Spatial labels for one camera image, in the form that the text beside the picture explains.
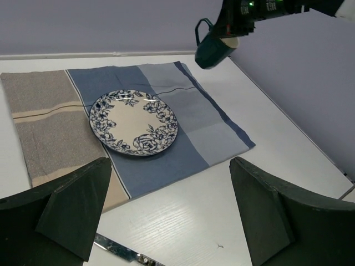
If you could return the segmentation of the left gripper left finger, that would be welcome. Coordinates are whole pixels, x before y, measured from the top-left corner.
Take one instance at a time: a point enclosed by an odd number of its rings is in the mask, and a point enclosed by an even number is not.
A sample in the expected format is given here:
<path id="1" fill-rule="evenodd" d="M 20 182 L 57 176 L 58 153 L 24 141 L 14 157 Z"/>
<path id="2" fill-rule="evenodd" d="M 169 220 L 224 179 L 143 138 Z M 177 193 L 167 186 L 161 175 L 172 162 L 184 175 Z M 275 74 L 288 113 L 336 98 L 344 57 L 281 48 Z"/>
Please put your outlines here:
<path id="1" fill-rule="evenodd" d="M 101 157 L 1 199 L 1 265 L 83 265 L 110 178 L 111 161 Z"/>

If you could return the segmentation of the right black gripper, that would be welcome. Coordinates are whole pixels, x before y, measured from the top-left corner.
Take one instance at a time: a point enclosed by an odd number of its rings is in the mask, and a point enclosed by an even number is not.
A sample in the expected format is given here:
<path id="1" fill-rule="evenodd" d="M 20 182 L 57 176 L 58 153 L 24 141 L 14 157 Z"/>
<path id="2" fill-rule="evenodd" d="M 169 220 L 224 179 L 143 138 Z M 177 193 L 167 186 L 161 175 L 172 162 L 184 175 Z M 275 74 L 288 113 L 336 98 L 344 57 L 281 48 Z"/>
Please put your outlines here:
<path id="1" fill-rule="evenodd" d="M 213 38 L 242 37 L 254 32 L 255 23 L 302 12 L 310 1 L 289 0 L 223 0 L 212 28 Z"/>

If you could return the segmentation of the aluminium table edge rail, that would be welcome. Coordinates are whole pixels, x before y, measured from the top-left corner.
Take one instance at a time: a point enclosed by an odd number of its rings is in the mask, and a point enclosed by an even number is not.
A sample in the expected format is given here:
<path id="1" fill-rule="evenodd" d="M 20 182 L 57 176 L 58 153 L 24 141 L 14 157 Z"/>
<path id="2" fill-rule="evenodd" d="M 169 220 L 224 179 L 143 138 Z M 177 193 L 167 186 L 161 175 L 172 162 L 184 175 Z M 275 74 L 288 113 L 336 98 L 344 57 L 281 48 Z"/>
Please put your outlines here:
<path id="1" fill-rule="evenodd" d="M 98 53 L 52 53 L 52 54 L 14 54 L 1 55 L 1 60 L 41 60 L 41 59 L 75 59 L 75 58 L 110 58 L 140 57 L 164 55 L 193 55 L 194 50 L 162 52 L 98 52 Z"/>

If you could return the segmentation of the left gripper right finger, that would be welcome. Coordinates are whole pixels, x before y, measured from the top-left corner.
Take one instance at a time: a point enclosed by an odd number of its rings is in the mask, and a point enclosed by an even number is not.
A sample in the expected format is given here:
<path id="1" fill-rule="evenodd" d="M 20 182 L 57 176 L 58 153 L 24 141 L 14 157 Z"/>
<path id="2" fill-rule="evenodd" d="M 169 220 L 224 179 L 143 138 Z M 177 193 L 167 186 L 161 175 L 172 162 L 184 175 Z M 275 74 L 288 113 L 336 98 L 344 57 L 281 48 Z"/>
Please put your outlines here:
<path id="1" fill-rule="evenodd" d="M 311 192 L 241 157 L 231 181 L 252 265 L 354 265 L 354 203 Z"/>

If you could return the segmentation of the steel table knife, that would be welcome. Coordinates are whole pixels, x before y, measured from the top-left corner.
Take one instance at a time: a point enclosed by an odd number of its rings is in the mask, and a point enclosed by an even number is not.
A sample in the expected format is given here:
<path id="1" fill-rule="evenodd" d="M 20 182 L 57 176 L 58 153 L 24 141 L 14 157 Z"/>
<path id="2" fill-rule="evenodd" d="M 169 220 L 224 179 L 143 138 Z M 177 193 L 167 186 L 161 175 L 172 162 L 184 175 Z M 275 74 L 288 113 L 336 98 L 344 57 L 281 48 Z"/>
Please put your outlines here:
<path id="1" fill-rule="evenodd" d="M 102 248 L 103 250 L 106 250 L 109 253 L 112 253 L 113 255 L 120 257 L 128 262 L 137 262 L 141 265 L 162 265 L 156 260 L 153 260 L 144 254 L 129 249 L 99 233 L 95 234 L 94 244 Z"/>

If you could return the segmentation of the dark green mug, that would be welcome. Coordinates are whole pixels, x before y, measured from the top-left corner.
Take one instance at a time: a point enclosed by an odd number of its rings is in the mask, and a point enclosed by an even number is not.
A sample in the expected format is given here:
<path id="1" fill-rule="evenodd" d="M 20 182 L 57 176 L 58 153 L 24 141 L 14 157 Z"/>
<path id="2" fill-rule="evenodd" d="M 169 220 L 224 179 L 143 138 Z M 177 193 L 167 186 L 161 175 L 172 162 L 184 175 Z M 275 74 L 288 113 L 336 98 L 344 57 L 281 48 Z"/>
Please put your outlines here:
<path id="1" fill-rule="evenodd" d="M 199 26 L 205 22 L 209 32 L 203 40 L 199 37 Z M 236 50 L 239 46 L 239 38 L 212 38 L 211 32 L 213 24 L 208 18 L 200 19 L 195 27 L 195 38 L 197 49 L 195 52 L 195 62 L 202 69 L 212 69 L 220 64 L 225 58 Z"/>

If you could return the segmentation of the blue beige checked cloth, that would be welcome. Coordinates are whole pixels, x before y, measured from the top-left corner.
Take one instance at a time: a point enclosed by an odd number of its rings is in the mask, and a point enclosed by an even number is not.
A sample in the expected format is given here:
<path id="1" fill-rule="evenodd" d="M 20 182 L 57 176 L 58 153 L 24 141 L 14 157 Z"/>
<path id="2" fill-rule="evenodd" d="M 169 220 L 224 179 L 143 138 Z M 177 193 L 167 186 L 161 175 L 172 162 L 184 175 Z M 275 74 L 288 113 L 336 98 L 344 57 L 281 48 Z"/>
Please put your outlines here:
<path id="1" fill-rule="evenodd" d="M 1 84 L 32 186 L 108 157 L 113 170 L 105 211 L 255 146 L 181 62 L 2 73 Z M 179 127 L 170 147 L 132 156 L 99 141 L 90 127 L 90 108 L 116 90 L 156 95 L 170 107 Z"/>

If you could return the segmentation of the blue floral ceramic plate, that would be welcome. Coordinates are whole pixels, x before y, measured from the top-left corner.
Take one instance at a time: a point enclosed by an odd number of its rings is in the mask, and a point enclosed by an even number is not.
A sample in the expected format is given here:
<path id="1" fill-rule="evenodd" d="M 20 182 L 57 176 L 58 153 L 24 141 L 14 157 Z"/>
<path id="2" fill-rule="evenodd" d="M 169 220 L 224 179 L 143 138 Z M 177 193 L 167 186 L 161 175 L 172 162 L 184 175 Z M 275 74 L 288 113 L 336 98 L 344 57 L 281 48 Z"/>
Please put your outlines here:
<path id="1" fill-rule="evenodd" d="M 166 150 L 179 128 L 165 102 L 138 90 L 116 90 L 100 96 L 90 108 L 89 123 L 102 144 L 132 156 L 151 156 Z"/>

